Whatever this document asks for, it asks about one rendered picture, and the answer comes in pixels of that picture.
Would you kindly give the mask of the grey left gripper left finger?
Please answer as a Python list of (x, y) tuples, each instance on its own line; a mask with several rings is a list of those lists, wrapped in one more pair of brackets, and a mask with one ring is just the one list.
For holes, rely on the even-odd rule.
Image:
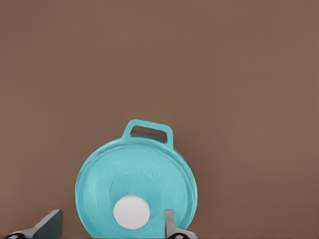
[(4, 239), (61, 239), (63, 232), (63, 211), (55, 209), (35, 226), (13, 232)]

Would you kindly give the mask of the turquoise pot lid white knob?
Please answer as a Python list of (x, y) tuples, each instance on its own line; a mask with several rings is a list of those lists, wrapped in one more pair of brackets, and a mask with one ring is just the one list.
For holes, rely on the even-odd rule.
[[(113, 215), (124, 196), (144, 199), (150, 209), (147, 223), (130, 230)], [(186, 229), (197, 207), (194, 174), (171, 145), (147, 138), (120, 138), (94, 151), (83, 163), (75, 185), (75, 203), (82, 225), (93, 238), (163, 238), (165, 211)]]

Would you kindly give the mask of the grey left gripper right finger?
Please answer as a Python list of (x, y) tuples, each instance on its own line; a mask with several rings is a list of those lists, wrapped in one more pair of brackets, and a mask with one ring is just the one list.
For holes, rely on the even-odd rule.
[(165, 211), (165, 238), (166, 239), (197, 239), (194, 232), (179, 228), (174, 220), (173, 210)]

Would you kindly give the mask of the turquoise pot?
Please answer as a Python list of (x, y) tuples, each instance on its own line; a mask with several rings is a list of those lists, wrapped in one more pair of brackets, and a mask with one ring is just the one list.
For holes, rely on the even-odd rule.
[(142, 198), (150, 210), (149, 224), (157, 224), (173, 210), (182, 229), (191, 224), (198, 201), (194, 173), (174, 146), (170, 126), (143, 119), (128, 122), (121, 137), (120, 159), (127, 166), (126, 188)]

